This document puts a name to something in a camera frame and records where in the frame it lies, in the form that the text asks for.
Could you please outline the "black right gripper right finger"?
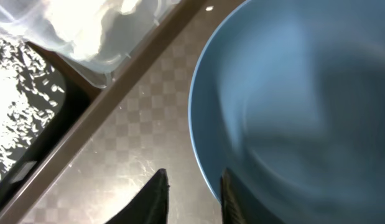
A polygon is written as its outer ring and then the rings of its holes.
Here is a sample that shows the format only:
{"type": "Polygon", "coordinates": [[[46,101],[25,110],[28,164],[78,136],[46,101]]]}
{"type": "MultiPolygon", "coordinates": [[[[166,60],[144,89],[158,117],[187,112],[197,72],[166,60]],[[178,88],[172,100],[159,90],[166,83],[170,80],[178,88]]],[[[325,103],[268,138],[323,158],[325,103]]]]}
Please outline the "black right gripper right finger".
{"type": "Polygon", "coordinates": [[[224,224],[284,224],[272,214],[229,168],[220,180],[221,217],[224,224]]]}

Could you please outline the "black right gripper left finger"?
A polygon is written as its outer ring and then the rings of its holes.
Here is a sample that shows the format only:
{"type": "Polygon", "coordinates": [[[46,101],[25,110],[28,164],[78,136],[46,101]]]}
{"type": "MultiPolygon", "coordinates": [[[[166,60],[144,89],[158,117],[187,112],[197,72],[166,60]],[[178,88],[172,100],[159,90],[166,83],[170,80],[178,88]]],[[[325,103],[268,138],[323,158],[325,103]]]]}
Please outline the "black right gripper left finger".
{"type": "Polygon", "coordinates": [[[169,188],[167,171],[157,170],[135,197],[106,224],[167,224],[169,188]]]}

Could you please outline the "dark blue plate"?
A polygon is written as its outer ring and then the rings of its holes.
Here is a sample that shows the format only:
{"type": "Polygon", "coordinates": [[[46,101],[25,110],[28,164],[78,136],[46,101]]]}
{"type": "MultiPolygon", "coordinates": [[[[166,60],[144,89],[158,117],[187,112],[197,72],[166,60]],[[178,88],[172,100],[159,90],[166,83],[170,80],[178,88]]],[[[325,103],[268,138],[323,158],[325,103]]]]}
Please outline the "dark blue plate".
{"type": "Polygon", "coordinates": [[[263,223],[385,223],[385,0],[245,1],[208,39],[188,101],[220,197],[263,223]]]}

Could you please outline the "white napkin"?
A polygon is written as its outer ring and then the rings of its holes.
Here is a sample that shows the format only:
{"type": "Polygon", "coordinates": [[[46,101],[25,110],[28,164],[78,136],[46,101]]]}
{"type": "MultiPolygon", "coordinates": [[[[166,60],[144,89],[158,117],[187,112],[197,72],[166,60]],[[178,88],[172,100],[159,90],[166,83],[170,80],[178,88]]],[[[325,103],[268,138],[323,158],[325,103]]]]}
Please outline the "white napkin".
{"type": "Polygon", "coordinates": [[[45,1],[45,18],[57,37],[71,44],[63,54],[76,60],[96,56],[104,33],[118,15],[135,13],[140,0],[54,0],[45,1]]]}

